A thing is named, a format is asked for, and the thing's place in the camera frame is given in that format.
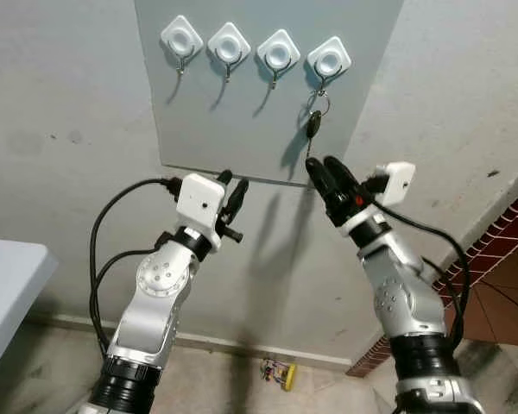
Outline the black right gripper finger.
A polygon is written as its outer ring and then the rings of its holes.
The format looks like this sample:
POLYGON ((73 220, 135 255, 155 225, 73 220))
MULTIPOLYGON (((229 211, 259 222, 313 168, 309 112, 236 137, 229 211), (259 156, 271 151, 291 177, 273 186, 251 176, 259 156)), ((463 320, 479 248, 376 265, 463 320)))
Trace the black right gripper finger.
POLYGON ((361 185, 353 176, 350 169, 334 155, 325 156, 325 168, 332 177, 335 188, 338 188, 346 196, 361 196, 361 185))
POLYGON ((337 186, 334 185, 329 170, 325 168, 325 163, 318 158, 307 158, 306 172, 309 173, 319 197, 325 201, 325 207, 330 209, 337 205, 337 186))

